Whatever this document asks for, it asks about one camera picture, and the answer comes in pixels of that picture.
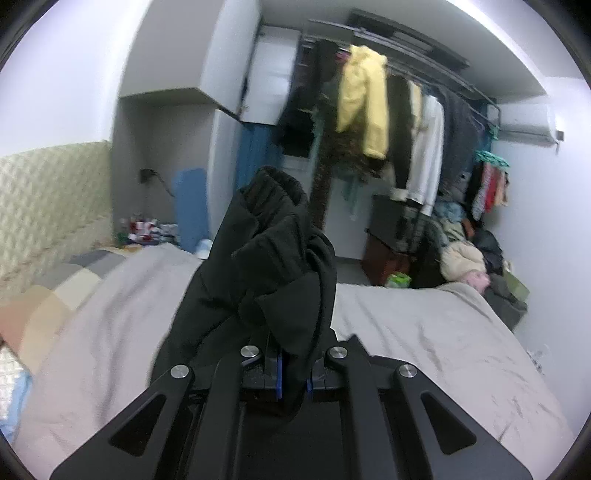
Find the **blue sheet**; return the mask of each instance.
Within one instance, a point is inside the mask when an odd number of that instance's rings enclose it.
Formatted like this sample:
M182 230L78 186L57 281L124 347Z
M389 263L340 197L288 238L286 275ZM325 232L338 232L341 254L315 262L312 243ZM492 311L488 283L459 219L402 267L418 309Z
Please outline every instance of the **blue sheet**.
M10 444L14 441L14 433L21 420L21 412L27 403L32 384L33 378L31 374L23 370L14 382L12 400L8 407L6 420L0 420L0 431Z

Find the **metal screw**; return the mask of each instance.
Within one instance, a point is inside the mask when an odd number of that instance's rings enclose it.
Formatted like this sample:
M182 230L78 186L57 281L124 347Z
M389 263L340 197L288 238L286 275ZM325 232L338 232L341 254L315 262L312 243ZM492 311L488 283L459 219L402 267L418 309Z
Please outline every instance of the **metal screw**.
M187 365L175 365L170 369L170 374L173 378L185 378L189 374Z
M402 375L403 377L406 377L406 378L416 377L417 367L415 367L414 365L410 365L410 364L404 364L398 368L398 373L400 373L400 375Z
M344 346L334 346L329 349L329 355L332 358L345 358L347 356L347 349Z
M258 355L258 347L256 345L245 345L240 349L240 354L244 358L254 358Z

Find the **yellow jacket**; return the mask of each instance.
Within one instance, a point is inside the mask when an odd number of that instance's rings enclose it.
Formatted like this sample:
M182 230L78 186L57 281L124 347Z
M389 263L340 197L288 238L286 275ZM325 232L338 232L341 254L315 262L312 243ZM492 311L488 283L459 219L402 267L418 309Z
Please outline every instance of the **yellow jacket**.
M347 130L365 104L366 128L363 153L383 159L388 152L387 58L368 47L351 45L339 86L336 131Z

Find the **floor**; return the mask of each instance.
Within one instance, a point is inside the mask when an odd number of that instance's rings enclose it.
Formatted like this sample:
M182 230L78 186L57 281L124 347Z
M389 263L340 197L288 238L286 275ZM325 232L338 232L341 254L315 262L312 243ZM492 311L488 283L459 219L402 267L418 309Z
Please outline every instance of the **floor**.
M336 277L338 283L352 283L354 285L370 285L368 278L361 270L358 260L337 258Z

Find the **power cord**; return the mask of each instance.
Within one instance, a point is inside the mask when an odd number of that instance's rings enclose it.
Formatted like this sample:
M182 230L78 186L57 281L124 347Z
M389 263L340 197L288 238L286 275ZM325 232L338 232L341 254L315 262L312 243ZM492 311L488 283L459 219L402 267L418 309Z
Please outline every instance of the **power cord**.
M174 198L173 192L170 191L170 189L166 185L166 182L160 176L160 173L158 173L156 170L153 170L152 168L140 169L140 171L139 171L139 182L140 183L146 183L152 177L156 177L160 181L160 183L162 184L164 190L166 190L166 193L168 193L172 198Z

